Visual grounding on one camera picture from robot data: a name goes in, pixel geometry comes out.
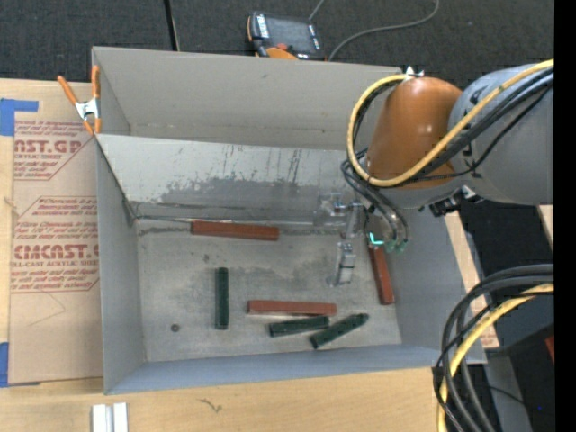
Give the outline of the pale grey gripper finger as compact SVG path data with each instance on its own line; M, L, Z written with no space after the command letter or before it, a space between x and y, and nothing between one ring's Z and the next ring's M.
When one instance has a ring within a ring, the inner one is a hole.
M351 242L340 241L337 243L337 256L334 270L327 278L329 286L341 286L350 284L356 265L356 253Z
M334 228L346 223L348 204L339 192L321 193L313 212L312 225L315 228Z

